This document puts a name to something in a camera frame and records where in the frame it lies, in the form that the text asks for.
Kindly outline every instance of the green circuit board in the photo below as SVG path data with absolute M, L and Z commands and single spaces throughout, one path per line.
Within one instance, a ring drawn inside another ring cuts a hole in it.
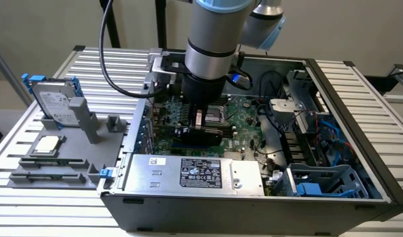
M 158 155 L 257 160 L 251 140 L 257 145 L 263 140 L 263 135 L 261 127 L 257 126 L 257 104 L 252 105 L 251 100 L 250 97 L 236 96 L 231 97 L 223 106 L 210 106 L 207 114 L 214 113 L 211 120 L 215 121 L 207 121 L 206 124 L 234 128 L 232 137 L 223 138 L 220 145 L 215 147 L 183 149 L 172 145 L 180 143 L 180 140 L 171 135 L 171 130 L 179 124 L 186 123 L 188 104 L 172 97 L 163 103 L 163 108 L 159 110 L 158 123 L 155 123 L 154 153 Z

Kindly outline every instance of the white wall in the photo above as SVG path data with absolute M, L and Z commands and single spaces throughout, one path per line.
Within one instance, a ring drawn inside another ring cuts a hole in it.
M 167 5 L 168 46 L 186 48 L 191 5 Z M 270 54 L 351 60 L 375 75 L 403 63 L 403 0 L 283 0 L 283 7 Z M 123 46 L 156 47 L 154 0 L 116 0 L 115 14 Z M 98 0 L 0 0 L 0 53 L 15 74 L 51 76 L 75 45 L 98 45 L 100 22 Z

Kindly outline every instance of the warning label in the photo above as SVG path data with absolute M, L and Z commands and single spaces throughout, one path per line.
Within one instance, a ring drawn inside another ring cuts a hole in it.
M 75 112 L 68 108 L 67 96 L 56 92 L 40 92 L 44 104 L 55 121 L 63 125 L 79 125 Z
M 186 188 L 222 189 L 220 161 L 182 159 L 180 185 Z

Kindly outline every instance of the sticker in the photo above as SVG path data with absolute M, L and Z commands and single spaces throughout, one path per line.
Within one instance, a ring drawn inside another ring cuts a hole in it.
M 150 159 L 150 165 L 166 165 L 166 164 L 167 164 L 167 158 L 152 157 Z
M 180 185 L 184 188 L 222 189 L 220 160 L 182 159 Z
M 56 92 L 40 92 L 45 107 L 52 115 L 52 119 L 63 125 L 79 125 L 75 112 L 68 108 L 70 100 L 67 96 Z

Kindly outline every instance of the black pole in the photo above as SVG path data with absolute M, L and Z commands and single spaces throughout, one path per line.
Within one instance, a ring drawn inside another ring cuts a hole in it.
M 108 0 L 99 0 L 99 2 L 100 2 L 100 6 L 102 6 L 103 12 L 104 12 L 107 10 Z M 120 37 L 118 35 L 118 29 L 116 29 L 114 6 L 107 15 L 107 28 L 108 28 L 108 34 L 110 34 L 112 48 L 120 48 L 122 45 L 120 45 Z
M 167 0 L 155 0 L 156 5 L 156 26 L 158 26 L 158 46 L 167 48 Z

